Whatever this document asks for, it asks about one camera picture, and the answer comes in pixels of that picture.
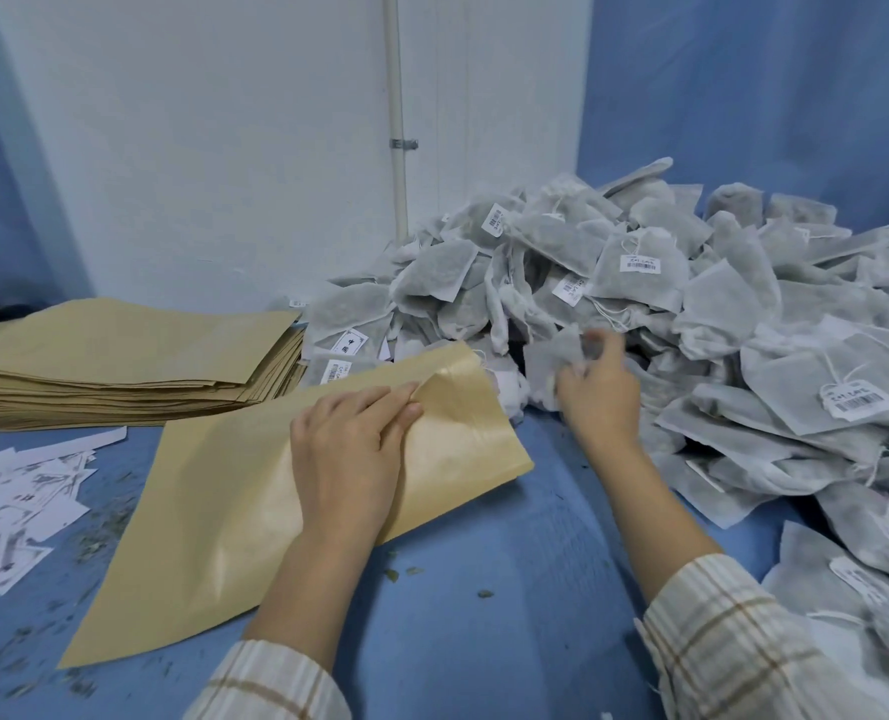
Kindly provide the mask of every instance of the pile of sachets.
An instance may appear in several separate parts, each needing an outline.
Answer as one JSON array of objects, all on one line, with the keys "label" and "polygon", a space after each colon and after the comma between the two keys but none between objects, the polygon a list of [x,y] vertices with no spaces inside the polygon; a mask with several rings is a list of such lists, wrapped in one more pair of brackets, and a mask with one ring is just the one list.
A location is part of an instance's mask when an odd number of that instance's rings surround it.
[{"label": "pile of sachets", "polygon": [[582,331],[625,332],[641,440],[668,484],[723,528],[816,494],[850,555],[789,527],[772,589],[857,632],[839,654],[879,652],[889,682],[889,224],[854,234],[832,205],[739,183],[702,218],[702,185],[667,184],[671,164],[478,197],[334,278],[305,312],[302,384],[463,340],[514,420],[557,409]]}]

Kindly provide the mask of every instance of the forearm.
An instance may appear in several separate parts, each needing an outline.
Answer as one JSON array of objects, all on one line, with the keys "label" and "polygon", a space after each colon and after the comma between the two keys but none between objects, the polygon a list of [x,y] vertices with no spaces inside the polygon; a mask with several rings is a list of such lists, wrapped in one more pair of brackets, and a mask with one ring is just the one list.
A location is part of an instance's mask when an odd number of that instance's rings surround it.
[{"label": "forearm", "polygon": [[648,603],[680,569],[701,556],[723,553],[672,494],[641,447],[585,447],[605,488],[631,569]]},{"label": "forearm", "polygon": [[329,543],[300,534],[285,552],[242,639],[283,644],[331,671],[348,606],[373,544]]}]

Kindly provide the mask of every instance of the plaid sleeve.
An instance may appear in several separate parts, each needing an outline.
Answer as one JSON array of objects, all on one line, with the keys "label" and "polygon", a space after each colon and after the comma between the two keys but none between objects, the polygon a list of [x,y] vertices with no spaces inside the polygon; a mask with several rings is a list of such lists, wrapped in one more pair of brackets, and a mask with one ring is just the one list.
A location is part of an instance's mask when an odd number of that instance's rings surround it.
[{"label": "plaid sleeve", "polygon": [[692,560],[635,626],[669,718],[889,718],[729,556]]},{"label": "plaid sleeve", "polygon": [[280,644],[239,641],[227,653],[184,720],[351,720],[331,675]]}]

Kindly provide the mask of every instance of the table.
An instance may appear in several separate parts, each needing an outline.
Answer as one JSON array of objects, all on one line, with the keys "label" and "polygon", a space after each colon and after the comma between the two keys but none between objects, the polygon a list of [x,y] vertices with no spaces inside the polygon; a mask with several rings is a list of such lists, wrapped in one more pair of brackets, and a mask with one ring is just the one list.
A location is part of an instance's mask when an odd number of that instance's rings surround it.
[{"label": "table", "polygon": [[[0,434],[0,449],[93,431]],[[643,598],[603,489],[557,416],[529,411],[517,434],[532,472],[372,553],[335,667],[356,718],[664,717],[632,625]],[[54,536],[54,552],[0,597],[0,718],[179,717],[240,635],[247,616],[154,652],[54,669],[160,437],[160,428],[132,428],[100,449],[98,472],[78,496],[91,512]],[[762,578],[785,520],[801,518],[777,500],[726,531],[699,520]]]}]

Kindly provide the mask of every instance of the person's left hand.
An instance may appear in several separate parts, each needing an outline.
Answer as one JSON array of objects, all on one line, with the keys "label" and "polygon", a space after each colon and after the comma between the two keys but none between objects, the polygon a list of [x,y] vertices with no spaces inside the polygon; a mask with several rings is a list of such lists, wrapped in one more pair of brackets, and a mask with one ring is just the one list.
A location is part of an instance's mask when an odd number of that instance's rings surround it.
[{"label": "person's left hand", "polygon": [[423,413],[417,383],[324,396],[291,422],[303,532],[327,543],[374,545],[388,520],[402,441]]}]

